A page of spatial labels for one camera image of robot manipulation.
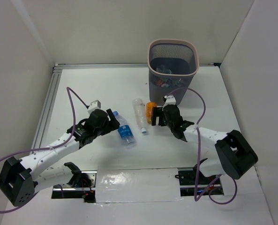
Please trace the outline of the aluminium frame rail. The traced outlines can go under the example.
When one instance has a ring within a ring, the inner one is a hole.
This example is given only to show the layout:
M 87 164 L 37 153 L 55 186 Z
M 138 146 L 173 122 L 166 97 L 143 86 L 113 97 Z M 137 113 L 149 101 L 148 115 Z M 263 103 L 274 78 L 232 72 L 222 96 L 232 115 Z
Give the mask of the aluminium frame rail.
M 126 148 L 124 158 L 138 158 L 140 152 L 151 157 L 173 158 L 172 144 L 178 152 L 188 154 L 188 145 L 173 137 L 168 128 L 148 126 L 140 133 L 132 102 L 149 101 L 148 66 L 146 64 L 60 64 L 54 67 L 42 115 L 33 141 L 42 147 L 59 137 L 73 118 L 86 118 L 84 104 L 99 100 L 103 109 L 118 111 L 129 123 L 137 145 Z M 201 126 L 225 131 L 237 127 L 231 102 L 221 75 L 215 66 L 200 67 L 180 104 L 181 115 Z

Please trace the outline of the green white label bottle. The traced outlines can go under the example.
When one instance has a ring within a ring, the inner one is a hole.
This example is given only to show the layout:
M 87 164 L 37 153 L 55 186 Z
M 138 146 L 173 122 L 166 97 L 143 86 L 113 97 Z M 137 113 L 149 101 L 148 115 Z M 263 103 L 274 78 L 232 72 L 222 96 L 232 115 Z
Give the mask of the green white label bottle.
M 162 74 L 173 74 L 173 72 L 166 65 L 156 67 L 156 71 Z

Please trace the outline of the blue label blue cap bottle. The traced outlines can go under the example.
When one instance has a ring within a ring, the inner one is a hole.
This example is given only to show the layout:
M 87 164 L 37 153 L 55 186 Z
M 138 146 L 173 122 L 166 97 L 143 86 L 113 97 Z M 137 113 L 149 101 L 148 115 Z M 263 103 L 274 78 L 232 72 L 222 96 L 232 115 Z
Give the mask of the blue label blue cap bottle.
M 122 145 L 128 149 L 134 148 L 136 140 L 131 131 L 128 121 L 124 117 L 122 117 L 117 111 L 114 111 L 113 114 L 120 124 L 117 131 L 120 136 Z

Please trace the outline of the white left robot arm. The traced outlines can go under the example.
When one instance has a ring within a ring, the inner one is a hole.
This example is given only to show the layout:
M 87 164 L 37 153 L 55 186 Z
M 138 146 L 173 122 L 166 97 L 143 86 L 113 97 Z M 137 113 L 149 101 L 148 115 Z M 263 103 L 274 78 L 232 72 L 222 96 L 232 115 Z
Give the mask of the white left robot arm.
M 61 167 L 54 164 L 65 156 L 92 143 L 98 136 L 106 135 L 120 126 L 111 109 L 92 111 L 87 119 L 71 127 L 46 150 L 16 159 L 9 157 L 0 172 L 0 190 L 15 207 L 21 207 L 40 190 L 59 183 L 76 187 L 81 183 L 82 172 L 72 162 Z

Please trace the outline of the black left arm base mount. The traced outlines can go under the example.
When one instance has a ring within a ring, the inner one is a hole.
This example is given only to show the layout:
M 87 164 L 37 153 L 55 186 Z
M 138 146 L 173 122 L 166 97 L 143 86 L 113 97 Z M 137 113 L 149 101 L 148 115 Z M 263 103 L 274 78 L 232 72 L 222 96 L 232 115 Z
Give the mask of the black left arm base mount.
M 68 183 L 53 186 L 52 199 L 82 199 L 85 203 L 96 203 L 95 190 L 97 171 L 81 171 L 72 162 L 64 164 L 72 172 Z

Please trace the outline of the clear unlabelled plastic bottle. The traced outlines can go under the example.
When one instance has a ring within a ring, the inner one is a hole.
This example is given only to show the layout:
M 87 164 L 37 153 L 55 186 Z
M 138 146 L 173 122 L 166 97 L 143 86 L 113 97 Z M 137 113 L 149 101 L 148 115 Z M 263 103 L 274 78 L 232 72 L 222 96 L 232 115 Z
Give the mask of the clear unlabelled plastic bottle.
M 137 98 L 133 100 L 132 104 L 137 126 L 139 127 L 141 133 L 145 135 L 147 134 L 147 119 L 145 115 L 144 103 L 140 98 Z

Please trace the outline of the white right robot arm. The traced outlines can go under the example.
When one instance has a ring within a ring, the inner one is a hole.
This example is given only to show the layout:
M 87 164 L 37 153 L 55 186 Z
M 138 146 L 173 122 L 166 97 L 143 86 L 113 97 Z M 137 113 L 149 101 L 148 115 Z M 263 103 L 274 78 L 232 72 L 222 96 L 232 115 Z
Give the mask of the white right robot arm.
M 210 176 L 228 175 L 238 180 L 258 162 L 258 156 L 245 137 L 238 130 L 219 132 L 197 127 L 184 120 L 176 105 L 155 107 L 152 111 L 151 125 L 167 126 L 173 136 L 189 143 L 200 144 L 205 148 L 199 169 L 193 173 L 195 182 L 205 183 Z

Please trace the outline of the grey mesh waste bin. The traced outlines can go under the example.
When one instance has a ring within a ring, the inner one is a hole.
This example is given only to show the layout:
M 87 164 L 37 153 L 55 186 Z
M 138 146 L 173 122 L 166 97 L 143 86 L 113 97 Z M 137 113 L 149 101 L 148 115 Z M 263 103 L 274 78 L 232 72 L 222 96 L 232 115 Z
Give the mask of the grey mesh waste bin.
M 163 97 L 172 94 L 180 104 L 199 69 L 196 48 L 188 41 L 158 39 L 148 50 L 149 98 L 163 105 Z

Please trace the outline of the red label plastic bottle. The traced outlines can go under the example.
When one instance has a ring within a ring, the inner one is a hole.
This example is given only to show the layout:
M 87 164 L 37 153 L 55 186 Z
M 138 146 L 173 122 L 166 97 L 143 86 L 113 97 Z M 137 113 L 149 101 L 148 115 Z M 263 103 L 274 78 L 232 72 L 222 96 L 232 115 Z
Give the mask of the red label plastic bottle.
M 164 88 L 170 87 L 170 85 L 167 82 L 164 82 L 163 80 L 157 80 L 155 85 L 158 87 L 164 87 Z

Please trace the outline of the orange plastic bottle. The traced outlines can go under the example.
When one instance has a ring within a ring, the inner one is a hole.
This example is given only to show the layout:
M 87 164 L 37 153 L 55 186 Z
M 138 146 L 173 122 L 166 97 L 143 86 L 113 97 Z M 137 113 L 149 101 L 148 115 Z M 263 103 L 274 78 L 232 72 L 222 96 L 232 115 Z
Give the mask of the orange plastic bottle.
M 146 118 L 147 122 L 151 124 L 151 118 L 153 113 L 153 108 L 157 107 L 157 104 L 155 102 L 148 102 L 146 104 Z

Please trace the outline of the blue label crushed bottle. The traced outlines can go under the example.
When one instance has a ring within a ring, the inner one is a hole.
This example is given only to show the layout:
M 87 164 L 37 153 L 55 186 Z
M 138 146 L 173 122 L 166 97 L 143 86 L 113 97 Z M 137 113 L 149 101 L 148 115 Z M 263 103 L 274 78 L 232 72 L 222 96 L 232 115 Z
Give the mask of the blue label crushed bottle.
M 171 87 L 180 88 L 187 85 L 187 80 L 182 78 L 173 78 L 171 81 Z

